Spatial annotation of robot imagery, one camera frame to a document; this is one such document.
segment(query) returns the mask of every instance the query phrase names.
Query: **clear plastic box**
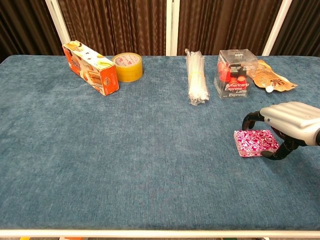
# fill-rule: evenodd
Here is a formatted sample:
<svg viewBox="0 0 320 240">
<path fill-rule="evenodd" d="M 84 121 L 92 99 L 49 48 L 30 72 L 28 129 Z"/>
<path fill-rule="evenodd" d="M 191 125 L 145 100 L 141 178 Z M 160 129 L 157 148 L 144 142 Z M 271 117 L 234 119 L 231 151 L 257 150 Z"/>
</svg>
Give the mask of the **clear plastic box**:
<svg viewBox="0 0 320 240">
<path fill-rule="evenodd" d="M 213 84 L 222 98 L 247 97 L 258 67 L 256 56 L 248 49 L 219 52 Z"/>
</svg>

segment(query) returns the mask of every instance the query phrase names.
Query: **yellow tape roll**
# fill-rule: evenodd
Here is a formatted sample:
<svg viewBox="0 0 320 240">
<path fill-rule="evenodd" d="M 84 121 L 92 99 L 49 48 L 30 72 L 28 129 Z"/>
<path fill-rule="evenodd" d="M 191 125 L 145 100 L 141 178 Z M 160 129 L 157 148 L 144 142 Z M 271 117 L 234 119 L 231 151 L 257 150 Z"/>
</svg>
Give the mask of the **yellow tape roll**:
<svg viewBox="0 0 320 240">
<path fill-rule="evenodd" d="M 116 76 L 120 82 L 133 82 L 142 77 L 142 58 L 132 52 L 124 52 L 112 58 Z"/>
</svg>

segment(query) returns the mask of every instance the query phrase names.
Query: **patterned pink box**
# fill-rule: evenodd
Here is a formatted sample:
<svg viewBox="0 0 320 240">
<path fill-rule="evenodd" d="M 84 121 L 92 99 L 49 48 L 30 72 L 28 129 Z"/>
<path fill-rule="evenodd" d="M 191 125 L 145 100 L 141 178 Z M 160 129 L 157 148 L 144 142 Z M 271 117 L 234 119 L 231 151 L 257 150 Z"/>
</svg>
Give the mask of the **patterned pink box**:
<svg viewBox="0 0 320 240">
<path fill-rule="evenodd" d="M 270 130 L 234 131 L 233 136 L 241 157 L 260 157 L 262 151 L 275 152 L 279 148 Z"/>
</svg>

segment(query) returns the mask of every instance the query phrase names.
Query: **table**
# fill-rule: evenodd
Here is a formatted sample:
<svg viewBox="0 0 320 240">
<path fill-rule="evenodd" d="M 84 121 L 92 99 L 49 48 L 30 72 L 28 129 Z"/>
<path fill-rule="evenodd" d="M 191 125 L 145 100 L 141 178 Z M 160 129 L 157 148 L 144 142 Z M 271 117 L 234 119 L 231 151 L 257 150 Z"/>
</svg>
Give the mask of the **table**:
<svg viewBox="0 0 320 240">
<path fill-rule="evenodd" d="M 64 56 L 7 58 L 0 237 L 320 237 L 320 148 L 299 147 L 281 161 L 241 158 L 233 139 L 262 107 L 319 108 L 320 59 L 259 58 L 298 87 L 219 99 L 217 56 L 205 56 L 210 100 L 193 106 L 184 56 L 144 56 L 143 77 L 108 96 Z"/>
</svg>

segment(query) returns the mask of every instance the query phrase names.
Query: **bundle of straws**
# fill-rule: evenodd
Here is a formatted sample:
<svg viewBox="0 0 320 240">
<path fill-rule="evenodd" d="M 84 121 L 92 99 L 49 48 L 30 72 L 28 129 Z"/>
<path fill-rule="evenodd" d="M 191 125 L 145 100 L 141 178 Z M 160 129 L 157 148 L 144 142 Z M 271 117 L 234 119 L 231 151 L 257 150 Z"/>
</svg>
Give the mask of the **bundle of straws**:
<svg viewBox="0 0 320 240">
<path fill-rule="evenodd" d="M 200 51 L 190 52 L 185 49 L 186 68 L 188 71 L 188 96 L 190 103 L 197 106 L 209 100 L 209 93 L 204 73 L 205 58 Z"/>
</svg>

